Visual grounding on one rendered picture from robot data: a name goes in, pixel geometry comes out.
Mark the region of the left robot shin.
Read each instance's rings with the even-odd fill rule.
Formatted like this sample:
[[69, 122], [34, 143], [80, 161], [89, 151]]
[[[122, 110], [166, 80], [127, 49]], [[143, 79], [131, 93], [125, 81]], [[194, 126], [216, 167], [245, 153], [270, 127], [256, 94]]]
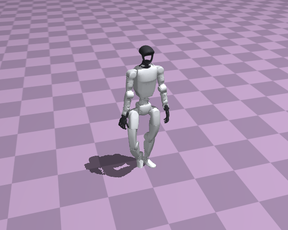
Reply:
[[153, 146], [154, 146], [154, 142], [155, 142], [155, 138], [149, 142], [144, 140], [144, 160], [145, 161], [147, 161], [147, 159], [149, 159], [150, 153], [151, 153]]

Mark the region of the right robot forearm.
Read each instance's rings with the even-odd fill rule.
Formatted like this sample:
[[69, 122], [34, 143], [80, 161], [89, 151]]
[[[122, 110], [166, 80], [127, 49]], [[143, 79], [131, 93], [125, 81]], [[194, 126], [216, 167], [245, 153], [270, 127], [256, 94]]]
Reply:
[[131, 104], [131, 99], [127, 99], [128, 97], [128, 93], [125, 93], [124, 96], [124, 107], [123, 107], [123, 111], [122, 111], [122, 115], [126, 116], [127, 112], [129, 112], [130, 110], [130, 104]]

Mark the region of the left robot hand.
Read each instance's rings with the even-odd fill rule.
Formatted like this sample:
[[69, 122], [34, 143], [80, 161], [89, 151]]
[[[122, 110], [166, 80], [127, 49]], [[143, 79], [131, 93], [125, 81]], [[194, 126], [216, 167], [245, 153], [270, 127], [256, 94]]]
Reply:
[[164, 110], [166, 111], [166, 118], [164, 119], [164, 123], [167, 123], [169, 121], [169, 108], [168, 105], [164, 106]]

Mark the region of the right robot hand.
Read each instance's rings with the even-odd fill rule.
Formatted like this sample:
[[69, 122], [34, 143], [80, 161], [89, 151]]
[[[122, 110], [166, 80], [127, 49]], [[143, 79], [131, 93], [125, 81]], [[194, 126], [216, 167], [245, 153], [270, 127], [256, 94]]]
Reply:
[[127, 127], [129, 128], [128, 124], [127, 124], [127, 117], [128, 117], [129, 112], [127, 112], [126, 116], [121, 115], [122, 117], [120, 118], [119, 121], [119, 126], [122, 127], [122, 129], [126, 129], [125, 125], [127, 125]]

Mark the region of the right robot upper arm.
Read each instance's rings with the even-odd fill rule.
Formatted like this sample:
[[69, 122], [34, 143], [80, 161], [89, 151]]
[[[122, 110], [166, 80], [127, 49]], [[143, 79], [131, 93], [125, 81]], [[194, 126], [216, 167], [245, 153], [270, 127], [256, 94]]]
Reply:
[[132, 99], [134, 97], [134, 92], [132, 92], [132, 88], [136, 75], [137, 69], [130, 69], [126, 72], [126, 92], [128, 93], [127, 99]]

